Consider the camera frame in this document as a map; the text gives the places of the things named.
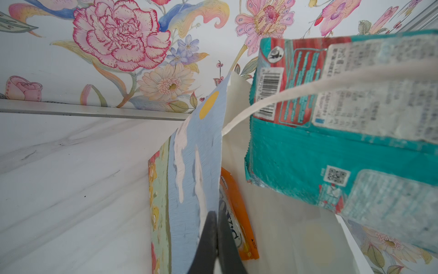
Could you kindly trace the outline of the paper bag white green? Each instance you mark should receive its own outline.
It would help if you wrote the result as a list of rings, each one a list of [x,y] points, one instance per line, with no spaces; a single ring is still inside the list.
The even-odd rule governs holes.
[[[219,220],[221,165],[238,180],[261,257],[242,260],[248,274],[399,274],[373,251],[383,266],[359,248],[345,223],[333,213],[298,200],[243,186],[243,158],[249,144],[249,116],[269,103],[316,95],[359,84],[389,80],[435,80],[437,59],[379,65],[287,89],[254,106],[244,95],[250,85],[228,76],[149,160],[152,271],[187,274],[195,258],[205,219]]]

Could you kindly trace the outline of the orange Fox's candy bag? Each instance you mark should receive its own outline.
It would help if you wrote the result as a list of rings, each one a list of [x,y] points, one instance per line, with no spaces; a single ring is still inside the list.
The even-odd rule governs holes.
[[[221,169],[219,209],[225,213],[232,238],[242,260],[260,258],[249,216],[238,183],[226,169]]]

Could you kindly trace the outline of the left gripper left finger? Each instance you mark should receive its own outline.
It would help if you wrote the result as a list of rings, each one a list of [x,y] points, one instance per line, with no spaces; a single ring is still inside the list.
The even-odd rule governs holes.
[[[188,274],[212,274],[217,258],[217,214],[209,211]]]

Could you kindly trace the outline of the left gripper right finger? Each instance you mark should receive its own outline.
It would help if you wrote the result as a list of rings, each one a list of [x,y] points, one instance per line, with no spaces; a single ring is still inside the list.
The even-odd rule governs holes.
[[[228,225],[225,212],[219,212],[218,257],[223,274],[247,274]]]

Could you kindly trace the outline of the teal snack bag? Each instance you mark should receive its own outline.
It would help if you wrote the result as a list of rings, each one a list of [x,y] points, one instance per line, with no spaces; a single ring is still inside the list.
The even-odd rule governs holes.
[[[250,103],[359,68],[438,55],[435,30],[264,38]],[[438,250],[438,83],[384,81],[262,108],[248,182],[430,252]]]

